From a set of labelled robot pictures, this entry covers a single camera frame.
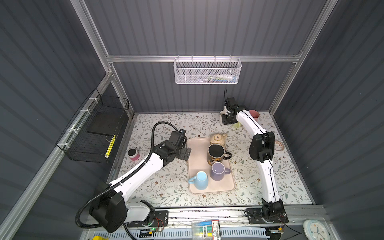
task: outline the yellow label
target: yellow label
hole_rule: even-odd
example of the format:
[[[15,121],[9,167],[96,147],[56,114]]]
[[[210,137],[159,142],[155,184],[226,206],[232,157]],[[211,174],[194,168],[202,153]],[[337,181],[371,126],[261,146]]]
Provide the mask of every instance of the yellow label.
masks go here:
[[[109,240],[109,237],[94,236],[92,240]]]
[[[108,158],[109,155],[111,154],[113,144],[115,143],[115,139],[116,139],[116,134],[113,135],[113,138],[111,139],[111,142],[109,143],[109,147],[108,147],[107,153],[105,154],[105,158]]]

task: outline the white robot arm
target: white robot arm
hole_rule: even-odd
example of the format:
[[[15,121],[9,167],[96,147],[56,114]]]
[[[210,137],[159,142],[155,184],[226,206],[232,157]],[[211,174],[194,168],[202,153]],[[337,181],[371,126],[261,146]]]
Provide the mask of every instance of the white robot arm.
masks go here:
[[[221,116],[224,125],[240,122],[252,137],[249,155],[257,161],[263,188],[261,216],[265,222],[279,221],[280,216],[286,216],[286,213],[273,173],[275,135],[262,128],[245,106],[238,105],[234,98],[225,100],[224,110],[225,114]]]
[[[175,131],[171,132],[169,140],[154,146],[154,130],[159,124],[171,125]],[[152,128],[151,150],[139,164],[133,167],[109,184],[99,183],[94,197],[86,202],[77,212],[75,223],[81,228],[104,227],[109,233],[116,231],[123,223],[140,221],[152,223],[155,209],[149,203],[127,203],[131,194],[145,182],[153,173],[165,167],[176,157],[188,160],[191,149],[186,148],[187,137],[185,130],[179,131],[168,122],[158,122]],[[80,221],[82,211],[87,207],[90,215],[99,223],[84,224]]]
[[[266,130],[255,121],[248,110],[241,110],[236,115],[236,120],[245,127],[251,137],[256,134],[266,134]],[[273,173],[272,156],[271,159],[268,159],[263,163],[257,161],[257,165],[260,169],[260,175],[262,179],[261,183],[263,188],[263,199],[266,202],[278,202],[280,195],[277,191],[275,175]]]

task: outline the white clock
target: white clock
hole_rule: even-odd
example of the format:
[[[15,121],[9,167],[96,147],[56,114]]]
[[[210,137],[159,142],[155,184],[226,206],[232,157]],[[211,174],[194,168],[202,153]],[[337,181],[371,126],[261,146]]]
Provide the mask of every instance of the white clock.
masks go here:
[[[327,228],[317,220],[305,220],[303,228],[309,240],[330,240]]]

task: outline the corrugated wall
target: corrugated wall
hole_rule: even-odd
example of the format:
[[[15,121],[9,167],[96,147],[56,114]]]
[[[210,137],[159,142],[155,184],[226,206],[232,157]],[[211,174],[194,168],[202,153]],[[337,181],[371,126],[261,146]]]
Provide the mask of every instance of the corrugated wall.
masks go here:
[[[382,234],[383,41],[383,1],[339,0],[275,114],[342,239]]]
[[[110,55],[297,54],[324,0],[86,0]]]
[[[176,84],[172,63],[115,63],[135,112],[221,111],[224,89],[250,109],[268,110],[292,63],[243,63],[238,84]]]
[[[1,223],[105,72],[69,1],[1,1],[0,62]],[[105,171],[64,159],[14,239],[49,238],[37,233],[53,223],[68,230],[58,219],[74,214],[74,199],[90,196],[98,179],[83,178]]]
[[[292,55],[325,0],[86,0],[109,55]],[[224,85],[175,84],[172,64],[114,63],[136,112],[217,111]],[[290,63],[243,63],[228,96],[268,110]]]

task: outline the light blue mug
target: light blue mug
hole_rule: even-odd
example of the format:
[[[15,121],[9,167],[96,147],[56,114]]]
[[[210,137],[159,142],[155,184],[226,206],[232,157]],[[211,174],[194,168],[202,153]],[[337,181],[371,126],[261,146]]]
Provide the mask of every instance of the light blue mug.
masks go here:
[[[208,186],[208,176],[204,171],[200,171],[193,178],[188,180],[189,184],[195,184],[198,190],[204,190]]]

